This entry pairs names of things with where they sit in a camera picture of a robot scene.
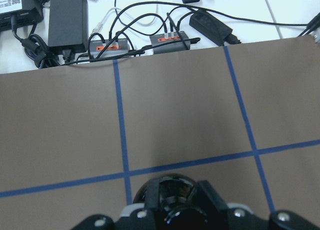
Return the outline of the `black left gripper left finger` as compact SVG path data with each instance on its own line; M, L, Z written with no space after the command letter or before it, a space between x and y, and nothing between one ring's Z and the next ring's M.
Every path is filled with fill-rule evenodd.
M152 179L148 182L144 208L151 211L157 211L160 205L160 181L159 179Z

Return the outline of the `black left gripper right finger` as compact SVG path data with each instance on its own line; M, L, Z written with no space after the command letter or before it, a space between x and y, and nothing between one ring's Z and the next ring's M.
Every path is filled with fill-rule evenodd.
M207 180L197 181L191 201L205 212L225 212L227 204Z

